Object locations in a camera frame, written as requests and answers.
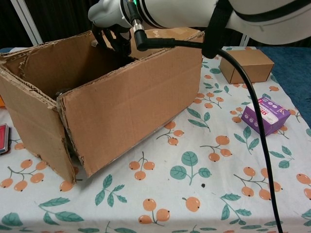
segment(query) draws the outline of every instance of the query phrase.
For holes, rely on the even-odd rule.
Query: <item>tablecloth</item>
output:
[[[24,149],[0,109],[11,127],[0,156],[0,232],[276,232],[259,135],[241,121],[248,91],[228,84],[219,63],[204,58],[193,104],[120,159],[88,179],[74,159],[74,186]],[[273,75],[254,87],[290,109],[267,137],[276,198],[283,230],[310,232],[311,130]]]

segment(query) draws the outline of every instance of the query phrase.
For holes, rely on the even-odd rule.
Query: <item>purple product box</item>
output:
[[[280,129],[290,116],[290,112],[288,110],[267,97],[260,98],[258,103],[260,106],[266,136]],[[257,117],[252,103],[246,106],[242,115],[242,120],[259,133]]]

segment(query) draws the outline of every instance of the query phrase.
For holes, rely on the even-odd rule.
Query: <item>torn cardboard edge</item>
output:
[[[74,37],[78,37],[78,36],[90,36],[91,35],[91,32],[88,32],[88,33],[83,33],[83,34],[80,34],[80,35],[77,35],[77,36],[74,36]],[[204,35],[204,33],[197,33],[197,34],[194,34],[193,36],[191,36],[190,38],[188,38],[187,40],[193,40],[193,39],[196,39],[196,38],[200,38]],[[29,49],[26,49],[26,50],[22,50],[22,51],[17,51],[17,52],[14,52],[14,53],[10,53],[10,54],[3,54],[0,56],[0,75],[2,75],[2,77],[9,81],[9,83],[11,83],[12,85],[16,86],[18,89],[28,93],[28,95],[30,96],[33,96],[34,98],[40,100],[43,104],[45,104],[47,106],[48,109],[51,109],[55,112],[57,112],[59,114],[59,119],[62,121],[63,123],[63,126],[66,126],[68,125],[67,122],[63,121],[64,117],[62,113],[62,111],[59,111],[59,107],[61,106],[60,103],[57,103],[56,101],[54,101],[52,98],[50,98],[49,96],[47,96],[45,93],[43,93],[40,89],[38,89],[36,86],[34,86],[33,84],[23,80],[22,78],[20,78],[18,75],[12,73],[8,68],[5,67],[5,64],[7,62],[11,62],[11,61],[18,61],[18,60],[21,60],[22,62],[20,62],[18,68],[19,69],[23,69],[23,65],[27,65],[27,58],[29,56],[31,56],[32,54],[36,53],[39,49],[41,48],[46,48],[48,46],[54,46],[54,45],[57,45],[57,43],[61,42],[61,41],[64,41],[64,40],[67,40],[67,39],[61,39],[61,40],[58,40],[58,41],[53,41],[53,42],[49,42],[49,43],[46,43],[46,44],[43,44],[43,45],[40,45],[40,46],[37,46],[35,48],[29,48]],[[123,72],[124,70],[128,69],[128,68],[132,68],[132,67],[136,67],[139,65],[138,61],[145,61],[147,59],[151,59],[153,58],[154,56],[158,56],[159,54],[162,54],[162,53],[165,53],[169,50],[173,50],[173,49],[160,49],[159,51],[155,51],[154,53],[148,55],[147,57],[145,58],[140,58],[139,60],[136,60],[136,61],[133,61],[119,69],[116,69],[116,70],[113,70],[103,76],[100,76],[98,77],[97,79],[94,79],[92,81],[89,81],[81,86],[78,86],[74,89],[72,89],[71,91],[69,91],[68,93],[66,94],[69,94],[70,92],[74,91],[74,90],[77,90],[77,89],[80,89],[80,88],[83,88],[85,86],[88,86],[88,85],[91,85],[93,83],[96,83],[97,81],[99,80],[102,80],[102,79],[107,79],[115,74],[118,74],[118,72]],[[71,161],[70,157],[69,157],[69,151],[68,151],[68,147],[67,147],[67,141],[66,141],[66,137],[63,137],[62,138],[62,142],[63,142],[63,145],[65,147],[65,150],[67,152],[67,156],[68,156],[68,159]],[[79,157],[81,163],[83,164],[84,163],[84,159],[83,157]]]
[[[189,40],[194,40],[194,39],[195,39],[195,40],[201,40],[201,37],[202,37],[203,35],[204,35],[204,33],[199,33],[199,34],[194,35],[194,36],[192,36],[191,38],[189,38]],[[155,58],[155,57],[160,56],[161,54],[166,53],[167,51],[175,50],[175,49],[177,49],[177,48],[173,48],[173,49],[162,49],[162,50],[160,50],[160,51],[157,51],[157,52],[155,52],[155,53],[153,53],[153,54],[151,54],[151,55],[149,55],[149,56],[147,56],[147,57],[145,57],[145,58],[141,58],[141,59],[139,59],[139,60],[133,61],[133,62],[127,64],[127,65],[124,66],[124,67],[121,67],[121,68],[119,68],[119,69],[117,69],[117,70],[113,70],[113,71],[111,71],[111,72],[109,72],[109,73],[107,73],[107,74],[105,74],[105,75],[103,75],[103,76],[101,76],[101,77],[99,77],[99,78],[97,78],[97,79],[91,81],[91,82],[88,82],[88,83],[86,83],[86,84],[84,84],[84,85],[82,85],[82,86],[79,86],[79,87],[77,87],[77,88],[75,88],[75,89],[73,89],[73,90],[70,90],[70,91],[64,93],[63,95],[61,95],[61,96],[59,96],[59,97],[57,98],[57,108],[58,108],[58,112],[60,113],[61,120],[62,120],[63,125],[65,126],[65,129],[66,129],[66,131],[67,131],[67,133],[68,133],[68,136],[69,136],[69,138],[70,138],[70,140],[71,140],[71,144],[73,145],[74,151],[75,151],[76,155],[78,156],[78,158],[79,158],[81,164],[84,166],[85,169],[86,169],[86,167],[85,167],[85,158],[84,158],[83,155],[80,154],[80,152],[79,152],[79,150],[78,150],[78,148],[77,148],[77,146],[76,146],[76,144],[75,144],[75,142],[74,142],[74,136],[72,135],[72,132],[71,132],[71,130],[70,130],[70,126],[69,126],[69,124],[68,124],[68,119],[67,119],[67,114],[66,114],[66,96],[70,95],[72,92],[76,92],[77,90],[81,90],[81,89],[83,90],[84,88],[86,88],[86,87],[88,87],[88,86],[90,86],[90,85],[96,84],[96,83],[98,83],[98,82],[107,81],[107,80],[109,80],[110,78],[113,79],[113,78],[114,78],[116,75],[118,75],[118,74],[121,74],[121,73],[123,73],[123,72],[126,72],[126,71],[128,71],[128,70],[130,70],[130,69],[132,69],[132,68],[134,68],[134,67],[140,66],[140,65],[141,65],[141,62],[143,62],[143,61],[151,60],[151,59],[153,59],[153,58]],[[147,137],[149,137],[150,135],[152,135],[154,132],[156,132],[158,129],[160,129],[161,126],[165,125],[167,122],[168,122],[168,121],[162,122],[162,125],[158,126],[156,129],[154,129],[153,132],[147,134],[145,137],[143,137],[141,140],[139,140],[138,142],[136,142],[134,145],[128,147],[125,151],[122,152],[122,154],[119,154],[118,157],[115,157],[115,158],[113,158],[111,161],[109,161],[109,163],[111,163],[112,161],[115,161],[116,159],[118,159],[119,157],[121,157],[123,154],[125,154],[127,151],[129,151],[131,148],[133,148],[135,145],[137,145],[137,144],[140,143],[142,140],[146,139]]]

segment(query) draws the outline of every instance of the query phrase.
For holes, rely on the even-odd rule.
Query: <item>dark background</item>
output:
[[[98,0],[25,0],[43,42],[67,38],[91,29],[88,9]],[[238,46],[242,34],[227,30],[225,45]],[[269,46],[250,39],[249,46]],[[0,0],[0,49],[32,43],[10,0]],[[310,37],[281,46],[311,47]]]

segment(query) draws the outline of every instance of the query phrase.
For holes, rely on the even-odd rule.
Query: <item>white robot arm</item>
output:
[[[202,48],[204,56],[213,58],[219,54],[234,65],[254,104],[279,233],[283,233],[283,230],[277,211],[271,162],[258,98],[243,68],[221,49],[222,45],[217,39],[226,27],[266,44],[291,43],[311,36],[310,17],[311,0],[99,0],[88,13],[99,44],[105,46],[103,31],[112,47],[124,55],[130,54],[129,29],[133,27],[138,50],[174,46]],[[196,43],[163,38],[148,39],[144,33],[144,29],[149,28],[177,27],[207,28],[205,37],[209,38],[204,38],[203,43]],[[215,38],[209,32],[215,32]]]
[[[129,39],[127,2],[99,0],[88,18],[93,25]],[[133,0],[145,29],[207,27],[216,0]],[[233,12],[226,28],[266,44],[286,44],[311,36],[311,0],[229,0]]]

